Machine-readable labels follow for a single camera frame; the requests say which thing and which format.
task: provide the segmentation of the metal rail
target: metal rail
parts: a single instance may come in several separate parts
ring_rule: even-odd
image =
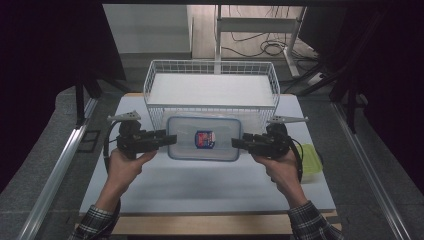
[[[355,152],[359,165],[364,171],[365,177],[367,178],[368,183],[370,184],[370,187],[377,199],[377,202],[382,208],[383,213],[387,218],[387,222],[392,228],[396,239],[411,239],[408,231],[405,228],[402,217],[400,216],[395,204],[378,178],[377,172],[374,170],[374,167],[372,166],[370,159],[365,153],[361,142],[355,134],[350,132],[349,126],[344,120],[346,117],[341,105],[339,103],[333,103],[332,105],[336,111],[340,125],[342,126],[343,131],[345,132],[347,139]]]
[[[47,179],[37,202],[34,204],[24,226],[21,229],[17,239],[34,239],[43,223],[44,217],[50,208],[50,205],[56,196],[57,190],[62,183],[63,177],[71,163],[78,145],[84,136],[84,132],[88,126],[90,116],[97,104],[96,99],[90,99],[85,107],[86,120],[82,123],[79,129],[74,129],[66,143],[63,151],[53,168],[52,173]]]

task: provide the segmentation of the wire basket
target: wire basket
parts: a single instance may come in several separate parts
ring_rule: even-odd
[[[144,83],[155,130],[171,115],[196,113],[235,116],[245,132],[264,132],[279,96],[270,62],[154,60]]]

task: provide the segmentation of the wooden edge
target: wooden edge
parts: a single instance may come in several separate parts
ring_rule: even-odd
[[[323,213],[341,230],[336,210]],[[112,234],[116,235],[290,235],[287,214],[233,216],[122,216]]]
[[[143,97],[143,93],[126,93],[124,97]]]

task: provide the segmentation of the white surface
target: white surface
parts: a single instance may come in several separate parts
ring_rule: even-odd
[[[186,5],[103,4],[103,9],[119,53],[191,52]]]
[[[274,107],[266,75],[158,73],[149,105]]]
[[[142,97],[123,97],[116,114],[134,109],[141,115],[143,128],[152,124]],[[281,96],[277,115],[303,117],[295,96]],[[118,126],[112,132],[117,135]],[[312,143],[306,123],[287,124],[289,135],[301,143]],[[100,156],[80,213],[86,213],[97,200],[107,174]],[[318,209],[335,209],[322,172],[306,175],[302,187]],[[122,214],[200,214],[280,212],[289,209],[287,201],[265,173],[265,168],[250,155],[235,162],[197,162],[172,160],[161,149],[155,159],[121,198]]]

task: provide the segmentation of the black curtain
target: black curtain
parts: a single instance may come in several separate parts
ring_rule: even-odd
[[[79,80],[125,74],[97,1],[3,1],[0,58],[3,190],[46,127],[59,92]]]
[[[424,193],[424,8],[395,2],[359,64],[370,124]]]

